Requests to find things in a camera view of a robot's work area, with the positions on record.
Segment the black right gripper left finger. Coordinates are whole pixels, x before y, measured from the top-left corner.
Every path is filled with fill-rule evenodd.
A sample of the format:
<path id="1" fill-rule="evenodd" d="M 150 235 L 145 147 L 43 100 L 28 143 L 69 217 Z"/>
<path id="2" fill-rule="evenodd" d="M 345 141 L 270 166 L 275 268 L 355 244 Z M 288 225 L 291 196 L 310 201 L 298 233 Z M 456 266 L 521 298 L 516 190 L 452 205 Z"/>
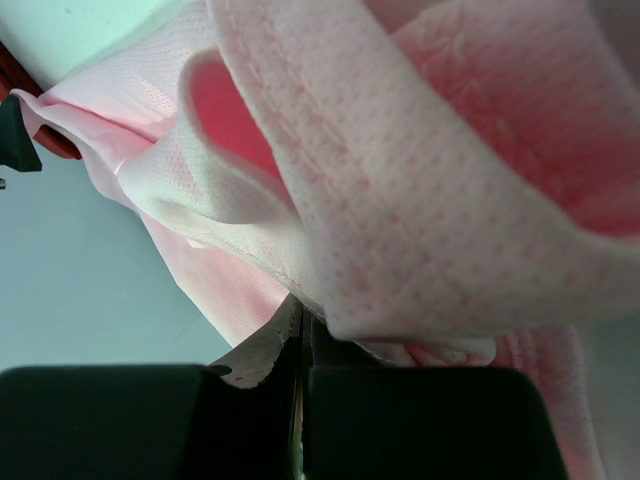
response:
<path id="1" fill-rule="evenodd" d="M 298 479 L 304 310 L 287 297 L 214 363 L 1 375 L 5 479 Z"/>

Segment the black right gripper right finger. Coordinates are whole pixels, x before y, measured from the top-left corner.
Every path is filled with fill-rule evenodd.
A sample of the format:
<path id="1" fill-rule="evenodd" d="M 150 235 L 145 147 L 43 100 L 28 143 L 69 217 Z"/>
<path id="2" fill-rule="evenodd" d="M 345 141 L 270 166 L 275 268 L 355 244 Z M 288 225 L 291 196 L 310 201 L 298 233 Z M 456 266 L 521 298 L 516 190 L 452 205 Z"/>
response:
<path id="1" fill-rule="evenodd" d="M 303 313 L 309 479 L 566 479 L 540 393 L 501 367 L 391 367 Z"/>

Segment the pink t shirt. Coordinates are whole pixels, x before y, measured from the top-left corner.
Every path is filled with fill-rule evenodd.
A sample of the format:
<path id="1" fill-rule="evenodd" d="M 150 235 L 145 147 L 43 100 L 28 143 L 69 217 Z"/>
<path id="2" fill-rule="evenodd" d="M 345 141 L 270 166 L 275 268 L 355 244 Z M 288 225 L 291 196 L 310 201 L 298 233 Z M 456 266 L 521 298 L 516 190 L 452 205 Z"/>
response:
<path id="1" fill-rule="evenodd" d="M 194 1 L 18 99 L 232 345 L 287 295 L 395 367 L 540 389 L 573 479 L 639 475 L 638 8 Z"/>

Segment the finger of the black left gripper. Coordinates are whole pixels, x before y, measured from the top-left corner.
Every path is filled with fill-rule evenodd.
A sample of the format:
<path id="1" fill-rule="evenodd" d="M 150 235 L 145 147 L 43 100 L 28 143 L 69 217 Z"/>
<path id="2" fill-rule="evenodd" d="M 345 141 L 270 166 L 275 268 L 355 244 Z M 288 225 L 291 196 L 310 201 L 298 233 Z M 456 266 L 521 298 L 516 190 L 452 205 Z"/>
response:
<path id="1" fill-rule="evenodd" d="M 42 163 L 28 134 L 16 96 L 9 95 L 0 108 L 1 165 L 20 173 L 40 172 Z"/>

